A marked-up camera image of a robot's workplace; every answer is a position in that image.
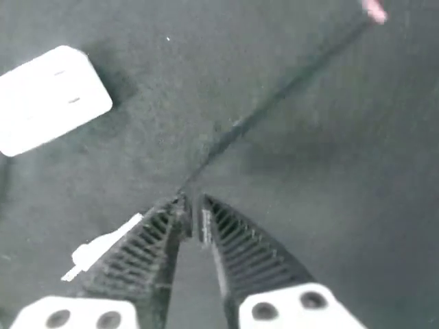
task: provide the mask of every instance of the gray felt surface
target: gray felt surface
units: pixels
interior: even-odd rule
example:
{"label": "gray felt surface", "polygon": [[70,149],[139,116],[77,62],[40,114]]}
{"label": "gray felt surface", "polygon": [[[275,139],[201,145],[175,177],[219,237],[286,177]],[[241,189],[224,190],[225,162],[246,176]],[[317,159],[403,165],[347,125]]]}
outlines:
{"label": "gray felt surface", "polygon": [[[197,187],[267,228],[369,328],[436,328],[439,5],[384,4],[388,24],[281,102]],[[50,144],[0,158],[0,321],[69,290],[59,278],[80,243],[172,194],[356,7],[0,2],[2,73],[67,44],[89,54],[115,101]],[[190,317],[198,317],[193,326],[223,328],[210,261],[195,245],[183,247],[170,328],[189,328]]]}

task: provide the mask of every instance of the thin black cable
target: thin black cable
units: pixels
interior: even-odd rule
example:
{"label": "thin black cable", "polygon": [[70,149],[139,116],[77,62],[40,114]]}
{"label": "thin black cable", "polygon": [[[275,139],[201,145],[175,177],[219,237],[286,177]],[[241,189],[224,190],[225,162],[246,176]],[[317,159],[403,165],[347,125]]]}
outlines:
{"label": "thin black cable", "polygon": [[307,83],[321,68],[327,65],[333,57],[345,50],[353,41],[357,40],[362,33],[367,30],[367,27],[371,25],[370,21],[362,13],[361,15],[355,15],[348,24],[343,24],[341,29],[335,29],[335,33],[330,34],[326,40],[320,42],[320,45],[316,48],[317,51],[308,56],[304,56],[305,63],[298,66],[299,69],[293,72],[286,84],[271,97],[266,99],[247,118],[222,135],[220,140],[211,147],[201,165],[189,175],[184,184],[178,189],[178,192],[181,193],[185,191],[214,159],[223,154],[239,137],[246,134],[256,124],[266,118],[280,101]]}

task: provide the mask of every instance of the white plastic block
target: white plastic block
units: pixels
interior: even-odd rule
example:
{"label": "white plastic block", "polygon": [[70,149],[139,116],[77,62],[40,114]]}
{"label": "white plastic block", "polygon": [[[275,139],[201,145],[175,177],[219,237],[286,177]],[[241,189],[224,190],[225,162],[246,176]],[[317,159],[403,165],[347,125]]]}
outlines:
{"label": "white plastic block", "polygon": [[87,55],[59,46],[0,77],[0,152],[26,152],[111,107]]}
{"label": "white plastic block", "polygon": [[21,310],[10,329],[139,329],[136,308],[121,300],[44,297]]}

